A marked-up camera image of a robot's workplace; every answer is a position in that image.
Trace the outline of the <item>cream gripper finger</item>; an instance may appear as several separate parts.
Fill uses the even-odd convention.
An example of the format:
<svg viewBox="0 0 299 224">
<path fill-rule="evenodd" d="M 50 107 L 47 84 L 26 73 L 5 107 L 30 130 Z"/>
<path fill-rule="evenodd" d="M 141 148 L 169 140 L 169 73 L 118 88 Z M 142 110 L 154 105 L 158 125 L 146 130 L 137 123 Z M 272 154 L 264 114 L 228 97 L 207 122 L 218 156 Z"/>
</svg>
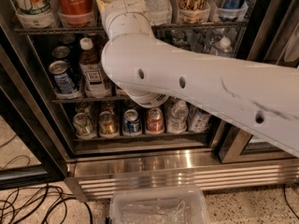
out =
<svg viewBox="0 0 299 224">
<path fill-rule="evenodd" d="M 103 15 L 107 6 L 112 4 L 114 1 L 115 0 L 95 0 L 100 14 Z"/>
</svg>

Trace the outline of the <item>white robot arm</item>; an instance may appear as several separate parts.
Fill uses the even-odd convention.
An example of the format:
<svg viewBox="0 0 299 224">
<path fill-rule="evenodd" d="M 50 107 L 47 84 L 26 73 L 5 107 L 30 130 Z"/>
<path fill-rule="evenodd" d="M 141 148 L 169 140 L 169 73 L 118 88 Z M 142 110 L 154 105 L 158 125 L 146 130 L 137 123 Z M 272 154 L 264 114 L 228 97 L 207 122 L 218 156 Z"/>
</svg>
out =
<svg viewBox="0 0 299 224">
<path fill-rule="evenodd" d="M 297 69 L 178 49 L 154 36 L 143 0 L 95 1 L 104 71 L 135 102 L 177 97 L 299 157 Z"/>
</svg>

